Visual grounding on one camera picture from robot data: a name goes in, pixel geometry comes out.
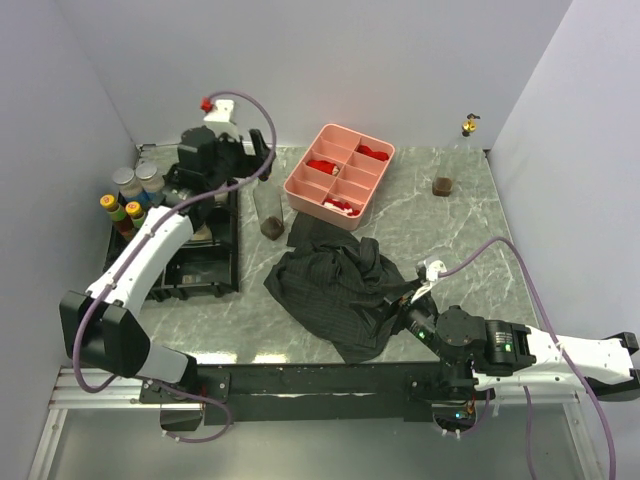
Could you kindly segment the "tall gold spout oil bottle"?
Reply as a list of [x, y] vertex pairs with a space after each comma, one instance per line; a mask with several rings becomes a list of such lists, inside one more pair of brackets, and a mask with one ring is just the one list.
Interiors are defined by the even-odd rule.
[[280, 192], [270, 181], [259, 180], [253, 190], [253, 200], [261, 233], [275, 241], [285, 231]]

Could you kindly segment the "blue label spice jar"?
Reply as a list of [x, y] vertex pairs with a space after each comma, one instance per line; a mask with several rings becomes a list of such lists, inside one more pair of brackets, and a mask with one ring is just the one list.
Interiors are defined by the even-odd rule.
[[151, 161], [142, 162], [136, 167], [135, 175], [150, 202], [154, 205], [161, 203], [165, 180], [158, 167]]
[[112, 181], [127, 203], [137, 202], [143, 209], [148, 207], [149, 198], [132, 168], [118, 168], [112, 174]]

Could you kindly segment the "red label sauce bottle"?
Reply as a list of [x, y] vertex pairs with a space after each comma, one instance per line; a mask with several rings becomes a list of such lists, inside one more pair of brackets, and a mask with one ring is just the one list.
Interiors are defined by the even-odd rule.
[[129, 202], [125, 207], [125, 211], [131, 219], [133, 226], [136, 229], [141, 229], [146, 220], [146, 211], [141, 204], [137, 201]]

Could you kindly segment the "red yellow cap sauce bottle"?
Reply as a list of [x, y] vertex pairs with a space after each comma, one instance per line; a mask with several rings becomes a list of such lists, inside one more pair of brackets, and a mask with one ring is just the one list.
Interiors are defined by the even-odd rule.
[[114, 227], [120, 235], [127, 242], [130, 242], [135, 237], [136, 228], [124, 207], [118, 202], [116, 197], [111, 194], [103, 195], [100, 198], [100, 205], [109, 215]]

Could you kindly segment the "tall gold spout sauce bottle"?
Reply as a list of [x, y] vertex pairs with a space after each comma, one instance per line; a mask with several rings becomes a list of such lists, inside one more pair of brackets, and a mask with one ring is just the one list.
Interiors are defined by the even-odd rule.
[[476, 131], [480, 115], [469, 113], [463, 121], [459, 134], [439, 155], [439, 165], [432, 181], [432, 194], [448, 197], [453, 192], [455, 181], [471, 156], [470, 139]]

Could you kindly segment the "dark lid beige powder jar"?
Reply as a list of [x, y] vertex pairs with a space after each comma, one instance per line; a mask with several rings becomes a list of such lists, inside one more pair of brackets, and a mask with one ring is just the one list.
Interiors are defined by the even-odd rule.
[[212, 239], [212, 233], [207, 224], [200, 227], [191, 237], [192, 242], [210, 241]]

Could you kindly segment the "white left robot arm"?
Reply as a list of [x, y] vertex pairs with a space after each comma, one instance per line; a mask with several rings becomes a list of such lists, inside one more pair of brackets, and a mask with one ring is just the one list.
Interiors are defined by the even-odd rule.
[[69, 291], [59, 311], [65, 348], [75, 379], [89, 392], [81, 367], [89, 365], [118, 377], [164, 382], [176, 401], [193, 399], [200, 388], [196, 359], [153, 343], [136, 317], [166, 265], [209, 219], [219, 197], [265, 179], [271, 172], [275, 145], [260, 130], [249, 132], [253, 151], [243, 140], [216, 128], [183, 133], [179, 159], [165, 177], [158, 200], [142, 228], [102, 276], [85, 292]]

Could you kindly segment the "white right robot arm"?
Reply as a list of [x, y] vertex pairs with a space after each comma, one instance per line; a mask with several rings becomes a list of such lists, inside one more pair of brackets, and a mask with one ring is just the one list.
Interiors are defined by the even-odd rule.
[[425, 381], [438, 401], [469, 400], [482, 392], [497, 396], [528, 387], [535, 394], [565, 395], [590, 387], [596, 398], [624, 402], [639, 398], [639, 370], [631, 356], [634, 334], [589, 340], [551, 334], [504, 320], [487, 320], [459, 306], [439, 312], [429, 294], [399, 304], [398, 321], [438, 358]]

